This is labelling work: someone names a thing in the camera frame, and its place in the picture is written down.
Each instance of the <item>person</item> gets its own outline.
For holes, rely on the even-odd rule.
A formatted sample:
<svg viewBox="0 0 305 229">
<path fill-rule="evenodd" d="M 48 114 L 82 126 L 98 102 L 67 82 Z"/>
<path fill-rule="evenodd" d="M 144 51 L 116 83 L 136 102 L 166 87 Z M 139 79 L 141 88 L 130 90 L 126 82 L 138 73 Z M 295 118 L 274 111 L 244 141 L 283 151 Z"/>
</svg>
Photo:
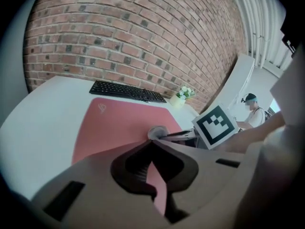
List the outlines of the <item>person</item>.
<svg viewBox="0 0 305 229">
<path fill-rule="evenodd" d="M 284 125 L 282 112 L 277 112 L 262 125 L 234 134 L 213 150 L 245 153 L 251 143 L 263 141 L 271 132 Z"/>
<path fill-rule="evenodd" d="M 248 94 L 246 99 L 242 99 L 246 110 L 251 111 L 245 121 L 236 121 L 241 129 L 251 129 L 258 127 L 265 122 L 265 112 L 263 108 L 258 105 L 257 97 L 254 94 Z"/>
</svg>

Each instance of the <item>flower pot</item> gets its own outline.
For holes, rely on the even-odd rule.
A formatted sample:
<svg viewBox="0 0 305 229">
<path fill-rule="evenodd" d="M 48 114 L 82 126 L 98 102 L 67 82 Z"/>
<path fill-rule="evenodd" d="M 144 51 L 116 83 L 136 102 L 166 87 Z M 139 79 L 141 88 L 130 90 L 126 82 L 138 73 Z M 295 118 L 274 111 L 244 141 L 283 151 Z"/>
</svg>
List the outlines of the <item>flower pot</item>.
<svg viewBox="0 0 305 229">
<path fill-rule="evenodd" d="M 174 95 L 170 98 L 170 103 L 173 107 L 179 109 L 185 104 L 185 100 L 182 100 L 181 98 Z"/>
</svg>

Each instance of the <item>red brick wall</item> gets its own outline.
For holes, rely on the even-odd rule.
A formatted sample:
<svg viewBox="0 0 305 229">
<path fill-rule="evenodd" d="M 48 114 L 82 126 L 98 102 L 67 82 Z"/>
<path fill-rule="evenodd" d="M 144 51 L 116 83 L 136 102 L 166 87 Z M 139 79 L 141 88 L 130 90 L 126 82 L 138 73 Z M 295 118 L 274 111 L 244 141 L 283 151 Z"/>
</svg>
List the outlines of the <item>red brick wall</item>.
<svg viewBox="0 0 305 229">
<path fill-rule="evenodd" d="M 55 75 L 124 82 L 200 111 L 245 52 L 233 0 L 37 0 L 24 41 L 30 90 Z"/>
</svg>

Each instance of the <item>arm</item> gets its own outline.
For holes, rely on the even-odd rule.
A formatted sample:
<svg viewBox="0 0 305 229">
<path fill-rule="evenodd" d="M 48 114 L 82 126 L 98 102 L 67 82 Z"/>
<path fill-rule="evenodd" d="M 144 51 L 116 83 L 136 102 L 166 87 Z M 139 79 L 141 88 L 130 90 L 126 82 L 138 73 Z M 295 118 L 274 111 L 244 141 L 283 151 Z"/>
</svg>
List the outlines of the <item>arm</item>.
<svg viewBox="0 0 305 229">
<path fill-rule="evenodd" d="M 244 121 L 236 121 L 237 125 L 239 128 L 242 128 L 242 129 L 251 129 L 253 128 L 253 126 L 251 126 L 249 123 L 247 122 L 244 122 Z"/>
<path fill-rule="evenodd" d="M 245 153 L 251 143 L 263 141 L 275 129 L 285 125 L 281 112 L 274 114 L 262 125 L 234 134 L 213 150 Z"/>
</svg>

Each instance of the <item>pink mouse pad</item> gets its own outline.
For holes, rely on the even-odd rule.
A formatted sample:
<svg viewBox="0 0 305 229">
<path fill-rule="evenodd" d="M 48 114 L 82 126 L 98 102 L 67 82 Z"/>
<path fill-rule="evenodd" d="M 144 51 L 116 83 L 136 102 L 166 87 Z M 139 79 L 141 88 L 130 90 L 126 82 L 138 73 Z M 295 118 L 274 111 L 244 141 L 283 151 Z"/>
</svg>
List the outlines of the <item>pink mouse pad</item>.
<svg viewBox="0 0 305 229">
<path fill-rule="evenodd" d="M 95 98 L 82 121 L 72 163 L 101 151 L 146 141 L 148 131 L 155 125 L 166 126 L 170 133 L 181 131 L 165 108 Z"/>
</svg>

